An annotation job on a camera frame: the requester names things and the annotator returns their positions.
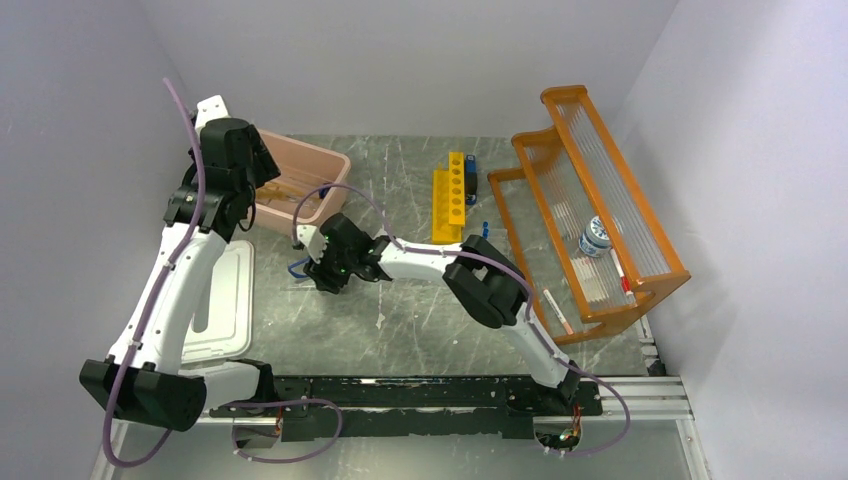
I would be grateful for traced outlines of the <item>blue safety glasses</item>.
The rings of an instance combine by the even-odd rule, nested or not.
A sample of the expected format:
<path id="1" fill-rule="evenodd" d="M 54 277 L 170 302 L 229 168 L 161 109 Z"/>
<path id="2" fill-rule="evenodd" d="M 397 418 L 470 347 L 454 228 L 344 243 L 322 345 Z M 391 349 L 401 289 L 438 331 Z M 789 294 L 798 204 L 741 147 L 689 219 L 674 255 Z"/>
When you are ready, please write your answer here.
<path id="1" fill-rule="evenodd" d="M 309 258 L 303 258 L 293 262 L 287 266 L 288 273 L 295 279 L 307 279 L 308 275 L 305 272 L 305 267 L 309 263 Z"/>

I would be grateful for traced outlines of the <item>metal forceps scissors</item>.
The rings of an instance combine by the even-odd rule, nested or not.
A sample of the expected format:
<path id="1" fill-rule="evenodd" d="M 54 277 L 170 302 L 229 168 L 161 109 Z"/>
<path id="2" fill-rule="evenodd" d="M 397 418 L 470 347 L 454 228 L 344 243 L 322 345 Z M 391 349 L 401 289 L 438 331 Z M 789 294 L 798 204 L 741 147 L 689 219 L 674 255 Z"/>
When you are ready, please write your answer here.
<path id="1" fill-rule="evenodd" d="M 290 183 L 284 181 L 269 181 L 256 190 L 257 198 L 262 200 L 294 201 L 308 194 L 313 189 L 305 183 Z"/>

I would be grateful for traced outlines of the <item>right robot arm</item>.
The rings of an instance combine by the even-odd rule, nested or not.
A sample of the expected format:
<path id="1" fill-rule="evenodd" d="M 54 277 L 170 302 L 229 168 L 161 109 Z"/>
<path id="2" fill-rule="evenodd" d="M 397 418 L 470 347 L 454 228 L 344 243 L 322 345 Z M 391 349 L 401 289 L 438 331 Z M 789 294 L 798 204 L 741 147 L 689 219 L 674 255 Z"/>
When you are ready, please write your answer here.
<path id="1" fill-rule="evenodd" d="M 542 327 L 524 275 L 481 236 L 450 245 L 371 237 L 338 213 L 319 227 L 295 227 L 294 239 L 309 255 L 305 274 L 323 292 L 340 293 L 353 276 L 446 286 L 473 320 L 502 333 L 521 355 L 548 412 L 562 414 L 576 403 L 575 363 Z"/>

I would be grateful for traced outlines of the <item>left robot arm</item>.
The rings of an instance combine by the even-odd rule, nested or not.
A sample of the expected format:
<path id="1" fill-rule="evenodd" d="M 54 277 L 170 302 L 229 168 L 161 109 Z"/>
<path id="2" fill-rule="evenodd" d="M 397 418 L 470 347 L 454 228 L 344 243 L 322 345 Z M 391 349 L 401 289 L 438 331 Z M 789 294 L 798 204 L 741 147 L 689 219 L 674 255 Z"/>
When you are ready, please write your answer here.
<path id="1" fill-rule="evenodd" d="M 104 434 L 114 420 L 185 432 L 206 410 L 237 402 L 261 416 L 277 400 L 263 362 L 181 368 L 186 335 L 208 313 L 215 264 L 242 220 L 254 217 L 257 189 L 280 174 L 258 130 L 243 119 L 209 121 L 192 150 L 196 165 L 169 200 L 134 313 L 106 358 L 86 361 L 79 374 L 104 409 Z"/>

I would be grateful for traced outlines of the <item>tan rubber tubing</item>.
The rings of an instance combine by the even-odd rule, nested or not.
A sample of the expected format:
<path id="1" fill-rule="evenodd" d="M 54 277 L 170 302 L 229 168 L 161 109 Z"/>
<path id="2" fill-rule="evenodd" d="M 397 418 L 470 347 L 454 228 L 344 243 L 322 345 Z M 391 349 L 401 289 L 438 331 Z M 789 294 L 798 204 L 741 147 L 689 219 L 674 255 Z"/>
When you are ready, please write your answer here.
<path id="1" fill-rule="evenodd" d="M 301 192 L 277 182 L 268 182 L 256 190 L 256 201 L 264 205 L 274 201 L 297 203 L 301 198 Z"/>

